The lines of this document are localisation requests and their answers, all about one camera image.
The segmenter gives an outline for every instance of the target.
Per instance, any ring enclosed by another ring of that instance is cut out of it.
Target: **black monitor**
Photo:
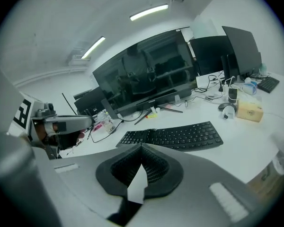
[[[173,30],[130,46],[93,74],[114,111],[124,116],[191,95],[192,61],[182,33]]]
[[[262,63],[261,53],[251,32],[222,26],[236,56],[240,75],[256,72]]]
[[[206,75],[223,70],[221,56],[232,54],[233,49],[227,36],[210,36],[190,40],[195,53],[199,74]]]
[[[105,99],[104,93],[100,87],[88,92],[75,102],[75,105],[82,115],[94,116],[104,110],[101,101]]]

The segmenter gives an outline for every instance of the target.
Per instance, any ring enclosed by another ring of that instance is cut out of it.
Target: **bottle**
[[[109,119],[105,112],[99,112],[97,114],[98,122],[101,122],[105,130],[110,134],[115,130],[113,122]]]

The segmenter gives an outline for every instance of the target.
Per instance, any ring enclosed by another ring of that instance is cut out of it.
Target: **monitor stand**
[[[166,111],[172,111],[172,112],[176,112],[176,113],[183,113],[183,111],[179,111],[179,110],[175,110],[175,109],[170,109],[170,108],[165,108],[165,107],[160,107],[157,106],[157,108],[161,109],[161,110],[166,110]],[[149,115],[152,112],[152,110],[149,110],[142,118],[140,118],[136,123],[134,123],[134,125],[136,125],[137,123],[139,123],[142,119],[144,119],[147,115]]]

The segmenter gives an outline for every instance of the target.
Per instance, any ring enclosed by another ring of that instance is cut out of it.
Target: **desk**
[[[184,113],[161,111],[158,117],[143,119],[137,125],[134,125],[134,122],[124,122],[107,139],[93,143],[91,138],[87,140],[86,135],[84,141],[78,147],[74,147],[73,151],[67,149],[61,151],[60,155],[63,158],[76,157],[115,149],[116,144],[127,131],[169,128],[211,121],[224,144],[213,149],[192,151],[187,154],[209,159],[242,182],[247,183],[271,162],[278,152],[278,147],[284,144],[284,119],[268,114],[274,113],[284,118],[284,77],[273,73],[271,76],[280,80],[280,83],[270,94],[261,90],[257,91],[256,96],[262,97],[264,110],[263,118],[259,123],[240,118],[224,120],[219,117],[217,104],[196,98],[189,102],[187,108],[184,104],[180,107],[172,107]],[[214,92],[218,93],[218,86],[211,88],[201,96]],[[115,120],[114,124],[117,125],[119,122],[120,120]],[[102,128],[92,133],[94,141],[105,136],[107,133]]]

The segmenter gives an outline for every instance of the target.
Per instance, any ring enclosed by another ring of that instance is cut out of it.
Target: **black keyboard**
[[[208,121],[160,130],[128,131],[119,143],[148,143],[180,151],[192,151],[217,147],[222,145],[223,141]]]
[[[275,78],[268,77],[258,83],[257,87],[263,90],[264,92],[271,93],[271,91],[274,90],[274,88],[276,87],[276,85],[279,84],[279,82],[280,81]]]

